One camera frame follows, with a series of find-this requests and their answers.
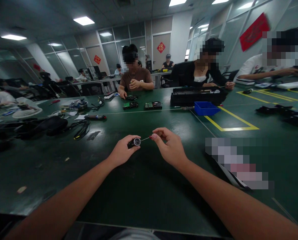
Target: black case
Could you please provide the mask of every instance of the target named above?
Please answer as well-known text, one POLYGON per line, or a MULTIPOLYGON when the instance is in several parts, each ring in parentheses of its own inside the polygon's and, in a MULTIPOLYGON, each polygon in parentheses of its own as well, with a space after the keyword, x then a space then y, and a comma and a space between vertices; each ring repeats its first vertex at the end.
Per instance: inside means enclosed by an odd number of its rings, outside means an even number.
POLYGON ((171 106, 194 106, 194 102, 212 102, 219 106, 227 97, 228 92, 219 87, 174 88, 171 93, 171 106), (200 93, 201 90, 219 90, 220 93, 200 93))

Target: hand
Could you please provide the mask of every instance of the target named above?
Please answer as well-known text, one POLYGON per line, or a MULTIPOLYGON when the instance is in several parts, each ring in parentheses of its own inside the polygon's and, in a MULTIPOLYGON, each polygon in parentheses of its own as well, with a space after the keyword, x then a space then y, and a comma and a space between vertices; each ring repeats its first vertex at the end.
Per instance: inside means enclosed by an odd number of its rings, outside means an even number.
POLYGON ((137 89, 141 87, 141 82, 136 79, 131 79, 129 87, 130 89, 137 89))
POLYGON ((284 68, 280 70, 276 70, 276 75, 278 76, 290 76, 294 74, 298 74, 298 69, 296 68, 284 68))
POLYGON ((121 98, 126 99, 127 93, 126 93, 126 91, 121 90, 119 95, 120 95, 121 98))
POLYGON ((233 90, 235 85, 236 85, 236 83, 234 83, 234 82, 226 82, 226 89, 233 90))
POLYGON ((163 159, 166 160, 167 163, 174 167, 178 167, 189 161, 183 150, 181 138, 178 135, 167 128, 157 128, 152 132, 154 133, 151 136, 152 140, 156 142, 163 159), (162 132, 161 137, 155 134, 158 131, 162 132))
POLYGON ((140 146, 134 146, 130 149, 128 149, 128 143, 135 139, 135 138, 141 138, 137 135, 128 135, 124 137, 123 139, 119 140, 116 144, 115 148, 112 150, 109 157, 106 159, 109 161, 114 167, 118 167, 121 164, 124 164, 128 159, 131 157, 131 155, 140 149, 140 146))
POLYGON ((204 83, 202 86, 203 87, 217 87, 218 85, 215 83, 204 83))

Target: forearm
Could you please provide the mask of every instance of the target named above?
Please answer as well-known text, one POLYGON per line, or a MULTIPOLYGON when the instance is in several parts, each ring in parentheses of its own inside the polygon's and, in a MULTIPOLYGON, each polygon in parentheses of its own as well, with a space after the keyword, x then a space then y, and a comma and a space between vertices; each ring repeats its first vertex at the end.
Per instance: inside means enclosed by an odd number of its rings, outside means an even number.
POLYGON ((176 168, 215 211, 234 239, 298 239, 297 225, 243 191, 190 161, 176 168))
POLYGON ((104 160, 41 204, 6 239, 61 239, 114 166, 104 160))
POLYGON ((141 82, 141 87, 146 90, 153 90, 155 88, 155 85, 153 84, 153 82, 151 83, 141 82))

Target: red banner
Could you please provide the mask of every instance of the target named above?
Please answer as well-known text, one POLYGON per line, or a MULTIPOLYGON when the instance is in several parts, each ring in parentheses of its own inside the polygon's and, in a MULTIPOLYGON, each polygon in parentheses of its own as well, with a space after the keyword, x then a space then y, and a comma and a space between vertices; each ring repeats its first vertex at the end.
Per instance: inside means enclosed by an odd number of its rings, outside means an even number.
POLYGON ((262 32, 268 32, 270 30, 266 15, 262 13, 250 27, 240 36, 240 44, 242 51, 246 51, 252 45, 254 45, 260 38, 262 38, 262 32))
POLYGON ((162 42, 157 47, 157 49, 160 53, 162 53, 163 50, 165 50, 165 48, 166 48, 166 46, 162 42))
POLYGON ((96 63, 100 64, 101 58, 95 55, 95 58, 93 59, 96 63))

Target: dark hair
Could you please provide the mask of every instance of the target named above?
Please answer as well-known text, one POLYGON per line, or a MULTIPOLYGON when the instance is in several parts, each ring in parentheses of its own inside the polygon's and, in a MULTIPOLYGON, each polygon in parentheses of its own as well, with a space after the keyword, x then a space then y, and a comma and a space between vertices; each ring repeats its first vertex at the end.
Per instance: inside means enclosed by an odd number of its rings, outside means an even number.
POLYGON ((202 46, 202 52, 207 52, 211 55, 216 55, 219 52, 223 52, 225 48, 224 41, 219 38, 209 38, 202 46))
POLYGON ((126 63, 135 62, 136 58, 138 58, 138 49, 136 45, 130 44, 129 46, 124 46, 122 48, 122 56, 126 63))

